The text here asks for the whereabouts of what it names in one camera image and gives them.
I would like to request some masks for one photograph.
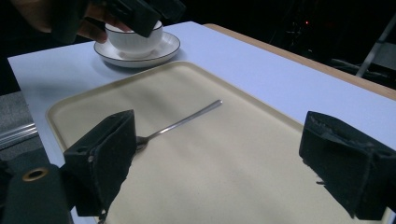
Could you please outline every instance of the hand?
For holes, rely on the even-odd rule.
[[[31,26],[36,28],[38,31],[50,33],[52,1],[53,0],[11,0],[11,3]],[[123,31],[131,30],[102,6],[96,6],[89,3],[85,17],[109,23]],[[107,34],[105,31],[86,20],[82,20],[80,22],[78,35],[87,37],[99,43],[105,43],[107,40]]]

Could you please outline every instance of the spoon handle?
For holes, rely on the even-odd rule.
[[[217,100],[217,101],[213,102],[212,104],[206,106],[205,108],[203,108],[203,109],[201,109],[201,110],[189,115],[188,117],[186,117],[184,119],[181,119],[180,121],[178,121],[178,122],[176,122],[176,123],[164,128],[162,130],[159,130],[156,133],[153,133],[152,135],[150,135],[148,137],[148,140],[153,139],[153,138],[155,138],[156,136],[158,136],[158,135],[160,135],[162,133],[166,133],[166,132],[168,132],[168,131],[170,131],[170,130],[172,130],[172,129],[174,129],[174,128],[176,128],[176,127],[178,127],[178,126],[180,126],[180,125],[182,125],[182,124],[184,124],[186,122],[189,122],[190,120],[195,119],[195,118],[203,115],[204,113],[207,113],[207,112],[211,111],[212,109],[220,106],[221,104],[222,104],[222,100]]]

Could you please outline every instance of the saucer rim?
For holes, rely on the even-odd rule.
[[[96,51],[96,53],[99,54],[100,56],[105,57],[105,58],[107,58],[107,59],[109,59],[109,60],[114,60],[114,61],[118,61],[118,62],[125,62],[125,63],[143,63],[143,62],[149,62],[149,61],[159,60],[159,59],[161,59],[161,58],[164,58],[164,57],[166,57],[166,56],[169,56],[169,55],[171,55],[171,54],[177,52],[177,51],[180,49],[180,45],[181,45],[181,44],[180,44],[180,39],[177,38],[177,36],[172,35],[172,34],[167,33],[167,32],[163,32],[163,33],[164,33],[164,34],[167,34],[167,35],[170,35],[170,36],[172,36],[173,38],[175,38],[176,41],[177,41],[177,44],[175,45],[176,47],[175,47],[174,50],[172,50],[172,52],[167,53],[167,54],[164,54],[164,55],[162,55],[161,57],[155,57],[155,58],[146,59],[147,57],[149,57],[149,56],[151,55],[151,54],[150,54],[150,55],[147,56],[147,57],[144,57],[144,58],[141,58],[141,59],[132,59],[132,60],[123,60],[123,59],[111,58],[111,57],[108,57],[108,56],[106,56],[106,55],[104,55],[104,54],[98,52],[98,50],[96,49],[96,46],[100,46],[100,45],[107,44],[108,40],[107,40],[106,43],[104,43],[104,44],[95,42],[93,48],[94,48],[94,50]]]

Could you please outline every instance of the tray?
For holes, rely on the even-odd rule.
[[[47,119],[65,150],[122,110],[134,110],[136,132],[147,136],[217,99],[221,107],[134,157],[106,223],[379,223],[352,219],[316,183],[298,155],[301,123],[192,63],[67,98]]]

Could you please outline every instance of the wooden table edge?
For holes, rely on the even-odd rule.
[[[394,89],[379,85],[377,83],[374,83],[372,81],[366,80],[361,77],[355,77],[353,75],[350,75],[346,72],[332,68],[332,67],[325,65],[323,63],[318,63],[318,62],[312,61],[312,60],[302,57],[300,55],[297,55],[297,54],[291,53],[289,51],[286,51],[284,49],[280,49],[280,48],[274,47],[272,45],[266,44],[264,42],[261,42],[260,40],[254,39],[247,35],[241,35],[235,31],[229,30],[227,28],[224,28],[222,26],[219,26],[219,25],[216,25],[213,23],[207,23],[207,24],[204,24],[204,26],[208,27],[212,30],[218,31],[222,34],[231,36],[235,39],[241,40],[245,43],[248,43],[248,44],[258,47],[260,49],[265,49],[265,50],[270,51],[274,54],[277,54],[281,57],[290,59],[292,61],[303,64],[305,66],[311,67],[313,69],[316,69],[316,70],[323,72],[327,75],[330,75],[332,77],[337,77],[337,78],[342,79],[350,84],[364,88],[367,91],[372,91],[379,95],[385,96],[389,99],[396,100],[396,90],[394,90]]]

